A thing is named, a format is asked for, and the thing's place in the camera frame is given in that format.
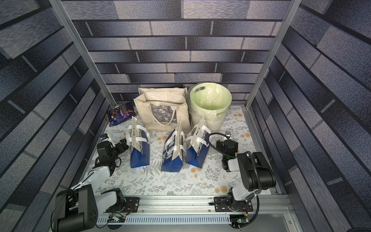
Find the blue white bag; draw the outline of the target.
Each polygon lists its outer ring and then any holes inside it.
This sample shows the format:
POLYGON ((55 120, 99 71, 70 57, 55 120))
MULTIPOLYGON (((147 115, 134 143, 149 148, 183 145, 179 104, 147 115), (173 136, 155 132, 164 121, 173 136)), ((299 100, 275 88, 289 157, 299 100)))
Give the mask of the blue white bag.
POLYGON ((167 137, 162 154, 162 172, 178 173, 183 167, 183 157, 186 154, 184 145, 185 133, 179 124, 167 137))
POLYGON ((131 149, 130 167, 138 168, 150 164, 150 135, 148 130, 131 118, 126 134, 127 145, 131 149))
POLYGON ((186 163, 198 168, 202 168, 209 150, 209 136, 211 130, 202 117, 186 137, 189 146, 186 151, 186 163))

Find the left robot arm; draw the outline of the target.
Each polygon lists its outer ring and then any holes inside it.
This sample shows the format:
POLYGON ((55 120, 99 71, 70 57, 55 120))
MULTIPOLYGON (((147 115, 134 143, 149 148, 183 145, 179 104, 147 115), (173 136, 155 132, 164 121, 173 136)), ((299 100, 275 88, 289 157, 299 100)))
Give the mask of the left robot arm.
POLYGON ((113 145, 106 138, 97 144, 99 157, 88 176, 68 190, 57 194, 56 205, 50 216, 53 232, 81 232, 96 226, 99 216, 105 212, 117 213, 126 206, 119 188, 95 195, 95 191, 118 167, 119 154, 129 149, 131 142, 120 140, 113 145))

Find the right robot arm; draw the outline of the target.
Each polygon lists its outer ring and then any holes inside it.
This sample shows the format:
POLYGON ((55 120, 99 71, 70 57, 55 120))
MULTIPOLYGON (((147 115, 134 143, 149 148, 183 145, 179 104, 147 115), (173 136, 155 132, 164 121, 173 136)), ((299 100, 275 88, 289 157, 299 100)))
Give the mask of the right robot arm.
POLYGON ((227 172, 238 172, 241 182, 230 188, 226 197, 214 198, 217 212, 251 212, 251 200, 263 190, 275 187, 276 178, 262 152, 237 153, 238 143, 226 139, 216 142, 216 150, 222 153, 222 167, 227 172))

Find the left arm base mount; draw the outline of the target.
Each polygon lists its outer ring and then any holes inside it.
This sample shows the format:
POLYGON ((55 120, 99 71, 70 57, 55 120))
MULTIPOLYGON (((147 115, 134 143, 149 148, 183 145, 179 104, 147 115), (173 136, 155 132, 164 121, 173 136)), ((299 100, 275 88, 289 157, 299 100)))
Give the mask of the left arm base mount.
POLYGON ((108 208, 106 213, 137 213, 139 207, 139 197, 125 197, 124 203, 116 203, 114 206, 108 208))

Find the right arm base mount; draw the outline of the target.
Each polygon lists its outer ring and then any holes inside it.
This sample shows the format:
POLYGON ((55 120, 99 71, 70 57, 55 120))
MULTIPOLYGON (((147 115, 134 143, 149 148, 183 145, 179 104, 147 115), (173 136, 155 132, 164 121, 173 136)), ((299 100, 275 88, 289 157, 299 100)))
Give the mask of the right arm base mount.
POLYGON ((215 197, 213 202, 209 203, 216 212, 253 212, 251 201, 235 201, 227 197, 215 197))

